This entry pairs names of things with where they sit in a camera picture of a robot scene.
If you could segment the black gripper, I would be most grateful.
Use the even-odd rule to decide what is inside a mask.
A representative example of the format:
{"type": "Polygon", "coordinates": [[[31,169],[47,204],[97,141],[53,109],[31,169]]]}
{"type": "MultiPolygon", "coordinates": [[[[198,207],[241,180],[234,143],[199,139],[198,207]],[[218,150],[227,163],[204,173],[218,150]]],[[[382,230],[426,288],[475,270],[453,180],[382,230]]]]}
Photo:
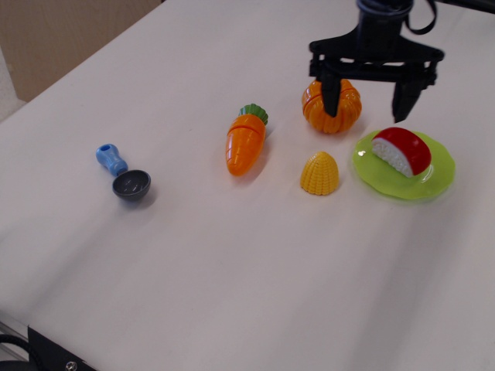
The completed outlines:
{"type": "Polygon", "coordinates": [[[406,119],[421,95],[420,80],[404,80],[410,73],[418,73],[428,85],[434,83],[444,52],[401,35],[402,27],[409,26],[413,5],[413,1],[358,1],[359,20],[352,31],[309,44],[309,75],[321,84],[329,116],[338,113],[341,78],[397,82],[394,119],[406,119]]]}

